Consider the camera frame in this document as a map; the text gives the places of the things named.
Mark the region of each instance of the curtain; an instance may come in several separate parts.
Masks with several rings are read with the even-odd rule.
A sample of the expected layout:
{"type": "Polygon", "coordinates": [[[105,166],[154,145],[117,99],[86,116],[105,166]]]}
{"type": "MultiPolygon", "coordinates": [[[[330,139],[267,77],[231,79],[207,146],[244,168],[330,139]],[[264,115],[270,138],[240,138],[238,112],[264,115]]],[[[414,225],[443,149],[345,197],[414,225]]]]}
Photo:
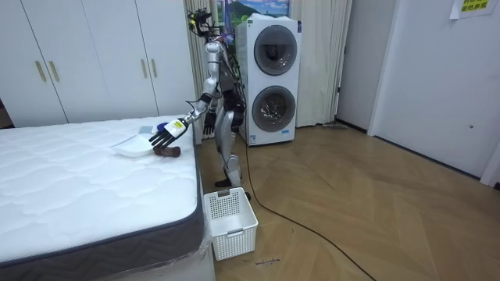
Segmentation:
{"type": "Polygon", "coordinates": [[[334,121],[352,0],[291,0],[290,17],[302,21],[296,126],[334,121]]]}

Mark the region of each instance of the yellow sign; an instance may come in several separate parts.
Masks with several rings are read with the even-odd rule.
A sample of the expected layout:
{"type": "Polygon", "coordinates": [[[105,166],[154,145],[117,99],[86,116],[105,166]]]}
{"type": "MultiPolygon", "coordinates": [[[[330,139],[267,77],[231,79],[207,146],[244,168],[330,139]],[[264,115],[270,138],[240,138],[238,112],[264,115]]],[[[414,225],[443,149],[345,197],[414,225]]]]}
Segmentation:
{"type": "Polygon", "coordinates": [[[462,12],[486,9],[486,6],[488,6],[488,0],[463,0],[462,12]]]}

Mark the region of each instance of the white wardrobe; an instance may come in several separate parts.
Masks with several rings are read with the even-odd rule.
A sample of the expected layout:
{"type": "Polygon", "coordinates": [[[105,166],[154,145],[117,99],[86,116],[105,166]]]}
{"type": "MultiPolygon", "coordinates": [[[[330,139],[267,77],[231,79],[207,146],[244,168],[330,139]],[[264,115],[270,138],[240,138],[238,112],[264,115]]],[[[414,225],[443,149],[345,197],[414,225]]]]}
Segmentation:
{"type": "Polygon", "coordinates": [[[16,127],[186,113],[183,0],[2,0],[0,98],[16,127]]]}

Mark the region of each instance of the humanoid robot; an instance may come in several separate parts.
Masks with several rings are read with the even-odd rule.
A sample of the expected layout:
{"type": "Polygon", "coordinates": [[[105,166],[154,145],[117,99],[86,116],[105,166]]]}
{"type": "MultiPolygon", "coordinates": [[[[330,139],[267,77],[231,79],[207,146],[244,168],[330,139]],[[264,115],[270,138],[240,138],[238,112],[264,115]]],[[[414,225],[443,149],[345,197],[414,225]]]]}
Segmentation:
{"type": "Polygon", "coordinates": [[[217,152],[222,159],[225,180],[216,182],[216,187],[240,187],[241,169],[238,157],[232,153],[239,127],[245,120],[245,94],[241,82],[238,61],[229,52],[227,37],[218,35],[218,27],[207,23],[211,16],[205,9],[188,15],[191,32],[205,38],[205,53],[209,78],[203,84],[202,96],[192,102],[193,109],[183,118],[165,125],[149,141],[157,149],[164,149],[182,136],[188,127],[206,113],[204,133],[215,130],[217,152]],[[223,106],[217,112],[219,100],[223,106]]]}

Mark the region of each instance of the robot leg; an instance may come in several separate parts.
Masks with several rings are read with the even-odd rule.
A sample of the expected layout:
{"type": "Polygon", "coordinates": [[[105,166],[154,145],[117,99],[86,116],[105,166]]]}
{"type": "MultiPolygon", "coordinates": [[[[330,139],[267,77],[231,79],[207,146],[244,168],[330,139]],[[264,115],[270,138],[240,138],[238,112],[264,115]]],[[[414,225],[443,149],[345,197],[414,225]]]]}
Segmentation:
{"type": "Polygon", "coordinates": [[[217,151],[222,159],[222,167],[225,180],[216,183],[216,187],[240,187],[241,186],[241,170],[239,158],[231,151],[234,146],[236,133],[233,132],[234,112],[220,112],[220,117],[217,116],[216,122],[216,143],[217,151]]]}

